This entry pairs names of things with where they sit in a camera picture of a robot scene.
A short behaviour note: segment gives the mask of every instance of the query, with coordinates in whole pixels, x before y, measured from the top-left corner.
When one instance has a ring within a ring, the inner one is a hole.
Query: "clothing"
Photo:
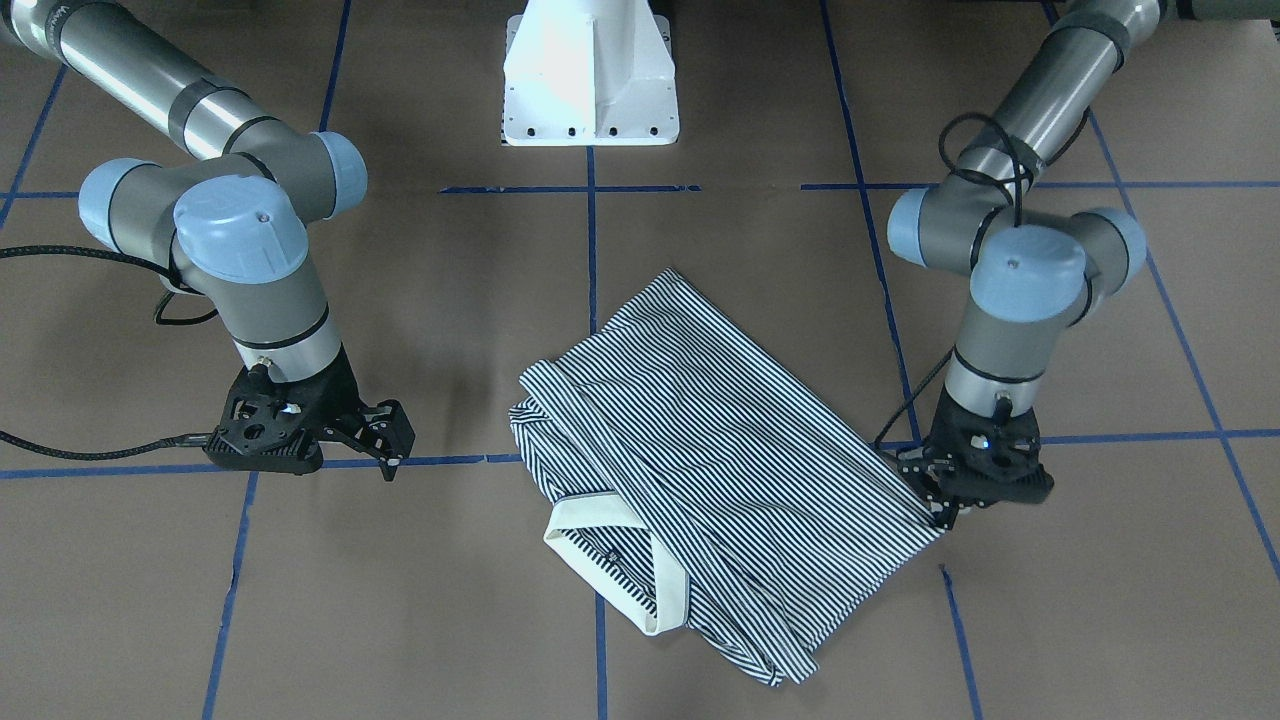
[[[554,503],[548,542],[641,632],[686,624],[769,685],[813,674],[818,646],[942,534],[867,443],[675,270],[520,382],[530,397],[511,427]],[[600,521],[585,519],[593,507]],[[663,598],[684,612],[663,612]]]

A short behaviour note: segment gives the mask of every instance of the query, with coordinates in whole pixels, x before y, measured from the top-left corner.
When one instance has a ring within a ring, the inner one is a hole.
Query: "striped fabric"
[[[806,387],[675,270],[556,361],[511,427],[553,503],[618,493],[689,574],[687,626],[769,685],[942,534]],[[644,528],[566,530],[655,610]]]

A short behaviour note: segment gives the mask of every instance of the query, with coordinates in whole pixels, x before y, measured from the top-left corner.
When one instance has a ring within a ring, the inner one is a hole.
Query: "robotic arm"
[[[413,445],[399,402],[367,406],[308,252],[306,223],[357,205],[364,159],[332,132],[300,135],[111,0],[15,0],[4,20],[198,161],[119,159],[88,174],[79,215],[110,250],[170,268],[207,296],[244,368],[204,445],[230,469],[311,473],[342,442],[392,480]]]
[[[1106,79],[1166,17],[1280,17],[1276,1],[1078,0],[937,187],[899,199],[900,258],[969,275],[969,302],[929,436],[899,471],[950,528],[966,507],[1042,502],[1032,409],[1059,336],[1138,273],[1147,240],[1124,211],[1023,213],[1021,196],[1070,143]]]

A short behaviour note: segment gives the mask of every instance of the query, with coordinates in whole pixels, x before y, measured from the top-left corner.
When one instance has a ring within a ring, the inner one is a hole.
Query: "light blue joint cap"
[[[920,208],[928,192],[922,187],[904,192],[893,204],[893,211],[888,214],[890,250],[922,268],[925,265],[924,254],[920,252]]]
[[[325,219],[360,205],[369,191],[369,170],[365,168],[365,159],[360,150],[346,137],[335,132],[311,133],[324,142],[329,150],[329,161],[333,163],[334,201],[333,213]]]
[[[1115,208],[1094,208],[1092,210],[1085,210],[1091,215],[1097,215],[1103,220],[1111,223],[1116,232],[1120,233],[1120,240],[1124,241],[1124,247],[1129,252],[1129,273],[1125,274],[1124,282],[1120,284],[1123,290],[1124,286],[1129,284],[1129,281],[1138,274],[1138,270],[1147,263],[1147,231],[1142,229],[1138,220],[1125,213],[1124,210],[1116,210]]]
[[[280,186],[223,176],[196,184],[173,209],[178,243],[197,268],[239,284],[288,277],[307,258],[307,231]]]
[[[81,223],[84,223],[90,234],[96,237],[108,250],[120,251],[115,238],[111,237],[111,196],[115,195],[115,188],[133,168],[152,164],[133,158],[108,160],[93,168],[93,172],[81,184],[78,201]]]
[[[1065,232],[1041,225],[1006,228],[982,243],[969,293],[1001,320],[1047,320],[1080,296],[1084,266],[1084,249]]]

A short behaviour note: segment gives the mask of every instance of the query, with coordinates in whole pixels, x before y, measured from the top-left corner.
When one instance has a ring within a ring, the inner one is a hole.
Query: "white mount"
[[[671,23],[646,0],[529,0],[507,22],[509,145],[669,145],[680,136]]]

